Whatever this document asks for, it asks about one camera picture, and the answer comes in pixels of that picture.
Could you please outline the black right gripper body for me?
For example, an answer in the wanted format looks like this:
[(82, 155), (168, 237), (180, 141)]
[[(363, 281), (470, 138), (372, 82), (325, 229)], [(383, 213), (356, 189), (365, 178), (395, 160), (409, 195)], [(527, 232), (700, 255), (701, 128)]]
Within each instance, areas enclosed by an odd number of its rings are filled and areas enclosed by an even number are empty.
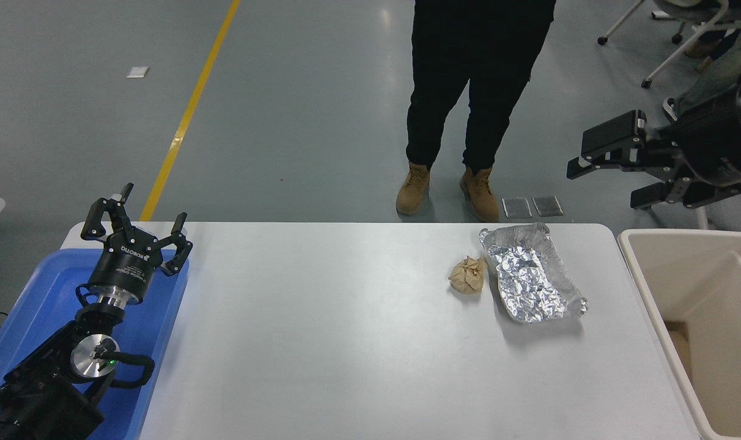
[(741, 92), (689, 109), (667, 128), (692, 172), (714, 186), (741, 182)]

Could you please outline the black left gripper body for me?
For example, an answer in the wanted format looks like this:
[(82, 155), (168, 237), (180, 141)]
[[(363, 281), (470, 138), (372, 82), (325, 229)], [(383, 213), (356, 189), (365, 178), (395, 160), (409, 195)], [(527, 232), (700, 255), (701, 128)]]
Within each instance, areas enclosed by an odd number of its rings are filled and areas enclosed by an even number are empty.
[(157, 238), (144, 229), (134, 227), (133, 238), (122, 232), (112, 233), (104, 242), (104, 249), (89, 278), (91, 295), (107, 292), (126, 292), (131, 304), (143, 303), (152, 283), (153, 274), (163, 262), (163, 254), (153, 250)]

